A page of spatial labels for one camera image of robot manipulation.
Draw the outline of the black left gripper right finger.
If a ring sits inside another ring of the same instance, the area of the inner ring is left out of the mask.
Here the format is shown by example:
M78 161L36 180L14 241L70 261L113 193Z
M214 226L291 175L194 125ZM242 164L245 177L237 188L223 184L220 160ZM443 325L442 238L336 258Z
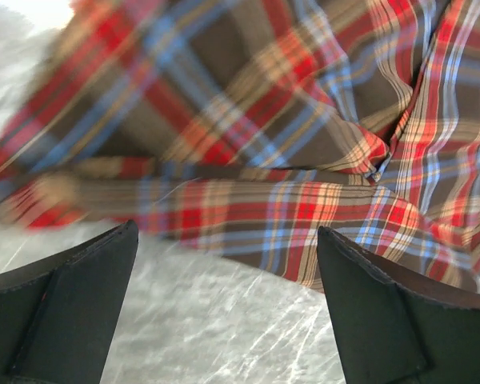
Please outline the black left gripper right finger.
M331 228L317 258L348 383L480 383L480 294L372 254Z

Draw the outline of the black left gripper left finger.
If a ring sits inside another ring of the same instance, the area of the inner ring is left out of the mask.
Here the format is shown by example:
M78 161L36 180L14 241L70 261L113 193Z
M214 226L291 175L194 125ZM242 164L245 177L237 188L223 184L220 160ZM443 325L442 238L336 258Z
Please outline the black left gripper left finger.
M128 221L0 274L0 383L98 383L138 250Z

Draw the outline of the red brown plaid shirt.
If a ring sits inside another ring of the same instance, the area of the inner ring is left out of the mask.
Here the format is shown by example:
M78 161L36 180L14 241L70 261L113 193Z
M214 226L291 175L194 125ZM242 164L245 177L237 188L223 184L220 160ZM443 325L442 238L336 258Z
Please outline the red brown plaid shirt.
M475 290L480 1L76 1L0 221L100 219L312 289L328 226Z

